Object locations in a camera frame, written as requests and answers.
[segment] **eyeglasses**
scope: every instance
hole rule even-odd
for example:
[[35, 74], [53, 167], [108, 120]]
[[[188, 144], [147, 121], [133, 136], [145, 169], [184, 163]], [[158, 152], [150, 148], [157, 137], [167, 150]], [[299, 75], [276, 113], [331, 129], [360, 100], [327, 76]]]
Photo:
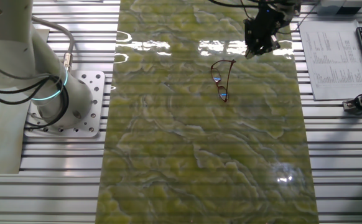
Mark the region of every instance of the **eyeglasses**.
[[[231, 66], [230, 66], [230, 70], [228, 72], [228, 78], [226, 79], [226, 88], [222, 85], [218, 85], [221, 82], [221, 75], [220, 75], [220, 71], [214, 67], [214, 65], [216, 65], [219, 62], [230, 62]], [[214, 82], [216, 83], [217, 89], [218, 89], [218, 95], [220, 96], [220, 98], [224, 101], [227, 102], [229, 99], [229, 94], [228, 94], [228, 82], [230, 80], [230, 74], [231, 74], [231, 69], [232, 69], [232, 65], [236, 63], [235, 60], [219, 60], [218, 62], [214, 63], [211, 66], [211, 77], [213, 78]]]

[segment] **glasses lens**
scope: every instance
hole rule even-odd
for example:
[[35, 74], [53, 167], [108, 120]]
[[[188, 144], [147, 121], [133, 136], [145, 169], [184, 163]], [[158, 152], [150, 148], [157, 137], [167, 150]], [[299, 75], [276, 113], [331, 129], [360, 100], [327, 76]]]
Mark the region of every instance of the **glasses lens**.
[[221, 99], [223, 100], [223, 101], [226, 101], [226, 100], [228, 100], [228, 94], [227, 94], [227, 92], [226, 92], [226, 89], [225, 89], [225, 87], [223, 87], [223, 86], [219, 86], [218, 87], [218, 94], [219, 94], [219, 96], [221, 97]]
[[211, 75], [212, 75], [212, 77], [213, 77], [214, 82], [219, 82], [219, 81], [221, 81], [220, 71], [218, 71], [217, 68], [213, 68], [213, 69], [211, 70]]

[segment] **marble slab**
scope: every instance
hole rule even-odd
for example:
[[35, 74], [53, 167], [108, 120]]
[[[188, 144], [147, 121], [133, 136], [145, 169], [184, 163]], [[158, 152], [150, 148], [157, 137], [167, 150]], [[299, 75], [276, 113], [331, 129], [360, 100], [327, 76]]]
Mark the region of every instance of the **marble slab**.
[[246, 60], [240, 8], [120, 10], [96, 223], [318, 223], [291, 36]]

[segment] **glasses frame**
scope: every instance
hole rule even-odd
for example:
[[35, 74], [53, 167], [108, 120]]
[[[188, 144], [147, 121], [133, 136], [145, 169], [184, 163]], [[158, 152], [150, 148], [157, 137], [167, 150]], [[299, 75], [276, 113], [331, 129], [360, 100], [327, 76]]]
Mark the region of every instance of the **glasses frame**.
[[[222, 85], [219, 85], [219, 83], [222, 80], [222, 76], [221, 76], [220, 71], [217, 68], [214, 68], [214, 65], [216, 65], [218, 62], [230, 62], [231, 63], [230, 70], [228, 72], [228, 78], [226, 79], [226, 88], [224, 86], [222, 86]], [[228, 83], [230, 81], [231, 69], [232, 69], [232, 66], [233, 66], [234, 63], [236, 63], [235, 60], [219, 60], [216, 63], [214, 63], [210, 68], [211, 77], [212, 77], [213, 81], [216, 83], [216, 86], [217, 86], [218, 96], [220, 97], [220, 99], [222, 101], [224, 101], [224, 103], [226, 103], [230, 98], [230, 95], [228, 94]], [[220, 79], [217, 79], [217, 78], [214, 77], [213, 71], [215, 71], [215, 70], [218, 72], [218, 75], [220, 76]], [[226, 94], [225, 99], [223, 99], [221, 97], [221, 93], [220, 93], [220, 89], [223, 89], [223, 88], [225, 89], [225, 94]]]

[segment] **black cable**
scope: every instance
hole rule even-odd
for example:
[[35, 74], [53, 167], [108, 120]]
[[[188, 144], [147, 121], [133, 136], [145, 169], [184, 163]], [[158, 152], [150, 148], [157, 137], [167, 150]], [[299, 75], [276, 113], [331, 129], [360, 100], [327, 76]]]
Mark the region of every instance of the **black cable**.
[[301, 22], [299, 22], [299, 24], [297, 24], [297, 28], [296, 28], [295, 30], [290, 31], [290, 32], [288, 32], [288, 33], [278, 32], [278, 34], [285, 34], [285, 35], [287, 35], [287, 34], [292, 34], [293, 32], [296, 32], [296, 31], [300, 28], [301, 23], [303, 23], [303, 21], [313, 12], [313, 9], [315, 9], [315, 7], [317, 7], [318, 4], [319, 4], [319, 2], [316, 3], [316, 4], [313, 6], [313, 8], [311, 9], [311, 11], [301, 20]]
[[34, 92], [28, 98], [26, 98], [24, 100], [16, 101], [16, 102], [10, 102], [10, 101], [0, 99], [0, 103], [4, 103], [4, 104], [7, 104], [7, 105], [19, 105], [19, 104], [23, 104], [25, 102], [28, 102], [29, 100], [31, 100], [37, 94], [37, 92], [47, 83], [47, 81], [49, 79], [50, 78], [43, 79], [42, 83], [34, 90]]
[[33, 124], [33, 123], [26, 121], [26, 124], [31, 125], [33, 127], [25, 127], [25, 129], [33, 130], [33, 129], [46, 128], [48, 126], [55, 124], [57, 121], [59, 121], [65, 115], [65, 113], [67, 112], [68, 107], [69, 107], [68, 90], [66, 89], [65, 86], [62, 87], [62, 81], [58, 82], [57, 88], [58, 89], [63, 88], [63, 91], [60, 93], [62, 108], [61, 108], [61, 112], [59, 112], [58, 116], [55, 119], [51, 120], [50, 122], [48, 122], [47, 124], [44, 124], [44, 125]]
[[35, 83], [35, 84], [33, 84], [33, 85], [29, 86], [29, 87], [26, 87], [26, 88], [23, 88], [23, 89], [20, 89], [20, 90], [12, 90], [12, 91], [3, 91], [3, 90], [0, 90], [0, 94], [16, 94], [16, 93], [23, 93], [23, 92], [25, 92], [25, 91], [27, 91], [27, 90], [31, 90], [31, 89], [33, 89], [33, 88], [37, 87], [37, 86], [38, 86], [38, 85], [40, 85], [42, 82], [44, 82], [44, 80], [41, 80], [41, 81], [39, 81], [39, 82], [37, 82], [37, 83]]
[[253, 8], [259, 8], [259, 6], [234, 5], [234, 4], [227, 4], [227, 3], [218, 2], [216, 0], [208, 0], [208, 1], [210, 1], [211, 3], [217, 4], [219, 6], [225, 6], [225, 7], [242, 7], [242, 8], [253, 7]]
[[359, 94], [357, 97], [355, 97], [354, 99], [354, 106], [356, 108], [358, 108], [359, 110], [362, 111], [362, 106], [361, 106], [361, 102], [360, 102], [360, 96], [362, 96], [362, 94]]
[[248, 12], [246, 11], [246, 8], [245, 8], [245, 7], [243, 7], [243, 10], [244, 10], [244, 13], [246, 14], [246, 16], [247, 16], [249, 19], [253, 19], [252, 17], [250, 17], [250, 16], [248, 15]]

